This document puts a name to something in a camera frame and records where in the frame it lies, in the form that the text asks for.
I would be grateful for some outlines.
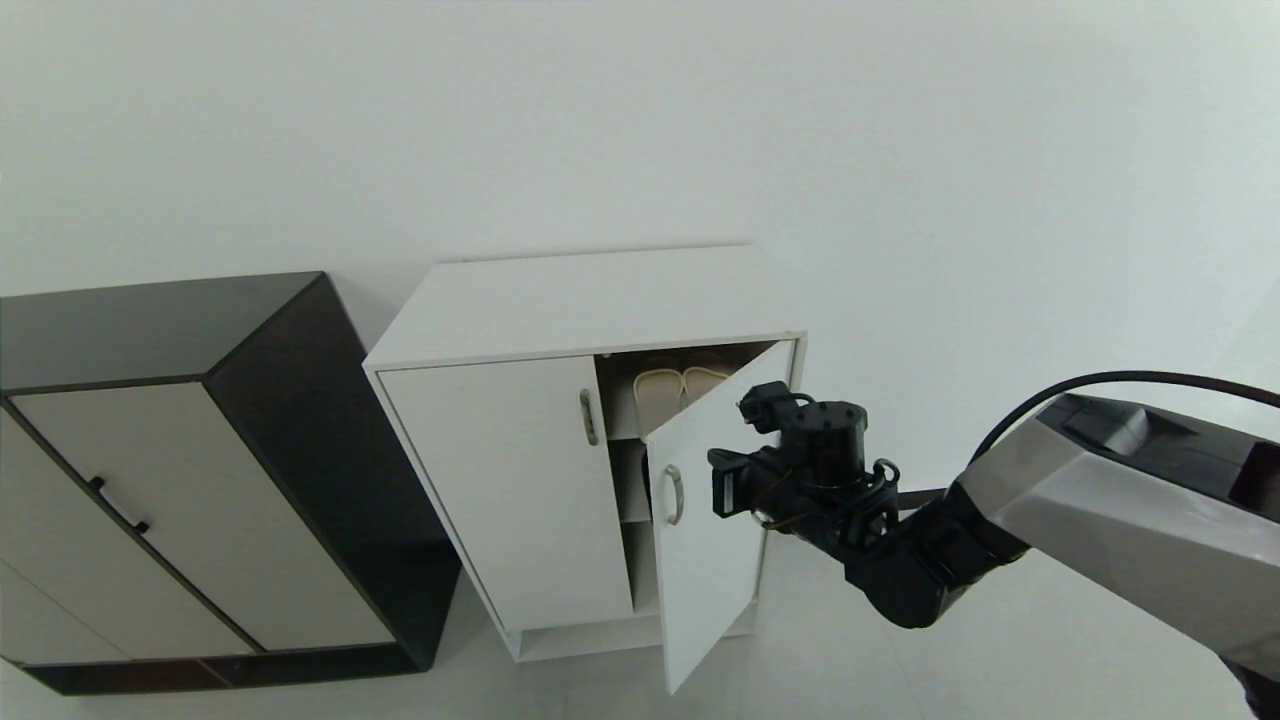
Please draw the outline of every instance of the cabinet handle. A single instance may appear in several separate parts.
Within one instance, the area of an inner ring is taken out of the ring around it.
[[[595,420],[591,418],[591,391],[584,389],[577,393],[577,402],[582,406],[582,429],[586,430],[586,443],[595,447],[600,443],[600,437],[595,434]]]
[[[685,516],[685,480],[680,479],[680,468],[675,465],[663,468],[662,474],[671,478],[671,484],[676,488],[676,514],[667,516],[667,523],[677,525],[680,519]]]
[[[88,489],[93,491],[93,495],[101,497],[102,502],[105,502],[108,507],[110,507],[116,515],[119,515],[127,525],[133,528],[134,532],[137,532],[140,536],[145,536],[147,530],[151,529],[151,523],[147,523],[146,520],[138,520],[136,523],[133,520],[129,520],[129,516],[125,515],[123,510],[120,510],[120,506],[116,502],[114,502],[110,497],[108,497],[106,492],[104,491],[105,487],[106,487],[106,479],[102,478],[101,475],[96,475],[93,477],[92,480],[88,482]]]

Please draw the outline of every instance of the open cabinet door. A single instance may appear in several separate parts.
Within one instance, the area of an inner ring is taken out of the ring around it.
[[[649,436],[653,534],[666,648],[667,689],[676,689],[755,597],[764,529],[749,515],[712,511],[707,451],[758,450],[774,436],[756,434],[737,402],[753,386],[786,380],[795,342],[782,341]],[[680,486],[667,473],[678,471]],[[677,495],[684,511],[677,512]]]

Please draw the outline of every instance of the cabinet top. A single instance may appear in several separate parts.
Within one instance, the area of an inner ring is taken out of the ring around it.
[[[785,286],[750,245],[435,265],[365,368],[799,337]]]
[[[323,273],[0,299],[0,391],[196,378]]]

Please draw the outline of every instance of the robotic arm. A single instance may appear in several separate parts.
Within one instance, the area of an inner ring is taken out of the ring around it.
[[[739,407],[780,439],[749,455],[708,452],[717,515],[753,512],[835,557],[890,621],[932,625],[984,574],[1036,547],[1216,652],[1258,717],[1280,717],[1276,443],[1057,395],[995,442],[1020,413],[1006,419],[946,495],[904,519],[897,468],[877,460],[867,470],[863,407],[815,402],[785,383],[751,388]]]

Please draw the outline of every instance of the slipper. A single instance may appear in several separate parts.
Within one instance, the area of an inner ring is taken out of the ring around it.
[[[636,375],[631,388],[636,398],[636,427],[640,438],[658,429],[684,407],[685,378],[672,357],[650,357],[653,368]]]
[[[700,351],[689,356],[689,366],[685,369],[685,406],[690,406],[699,397],[707,395],[716,386],[724,382],[724,378],[733,374],[733,365],[714,352]]]

